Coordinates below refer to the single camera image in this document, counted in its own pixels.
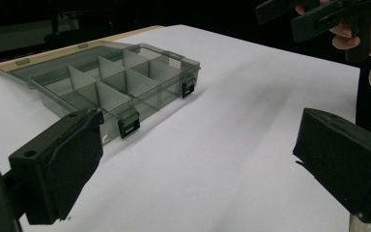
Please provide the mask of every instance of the clear plastic box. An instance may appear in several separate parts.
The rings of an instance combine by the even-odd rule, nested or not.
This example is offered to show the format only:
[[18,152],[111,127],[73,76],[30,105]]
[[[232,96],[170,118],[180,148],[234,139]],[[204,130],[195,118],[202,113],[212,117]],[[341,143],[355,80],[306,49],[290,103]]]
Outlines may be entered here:
[[0,75],[37,89],[43,105],[59,117],[100,108],[105,144],[137,131],[141,121],[192,93],[199,70],[198,62],[145,43],[97,41],[2,65]]

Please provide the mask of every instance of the finger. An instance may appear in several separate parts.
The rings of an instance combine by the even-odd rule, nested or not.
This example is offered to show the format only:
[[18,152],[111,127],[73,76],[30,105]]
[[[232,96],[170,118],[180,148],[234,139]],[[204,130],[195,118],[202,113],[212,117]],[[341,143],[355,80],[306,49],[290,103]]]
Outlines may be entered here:
[[332,27],[329,31],[336,36],[351,38],[352,37],[352,27],[349,24],[339,23],[339,25]]
[[295,6],[295,11],[297,11],[300,15],[305,15],[305,7],[304,6]]
[[332,39],[332,45],[340,50],[347,50],[354,48],[360,44],[359,37],[345,38],[340,36],[335,36]]

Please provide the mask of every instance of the black latch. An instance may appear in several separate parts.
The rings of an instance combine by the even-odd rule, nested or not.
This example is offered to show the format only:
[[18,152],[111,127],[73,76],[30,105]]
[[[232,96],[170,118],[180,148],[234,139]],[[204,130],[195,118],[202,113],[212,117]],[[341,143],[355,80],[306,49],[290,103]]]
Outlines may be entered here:
[[140,113],[134,108],[130,108],[118,114],[119,132],[122,138],[127,137],[140,128]]
[[195,77],[194,75],[189,75],[183,79],[182,84],[182,92],[183,92],[183,99],[187,97],[189,94],[194,92],[195,87]]

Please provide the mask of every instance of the white surface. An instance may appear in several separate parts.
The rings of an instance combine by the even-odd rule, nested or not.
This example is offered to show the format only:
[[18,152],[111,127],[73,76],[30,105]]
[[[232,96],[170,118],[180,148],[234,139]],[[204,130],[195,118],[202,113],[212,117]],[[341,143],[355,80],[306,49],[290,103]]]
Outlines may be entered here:
[[[292,150],[305,107],[354,121],[359,70],[183,25],[119,42],[200,62],[195,92],[104,147],[70,217],[37,231],[346,232],[349,213]],[[0,76],[0,170],[57,121]]]

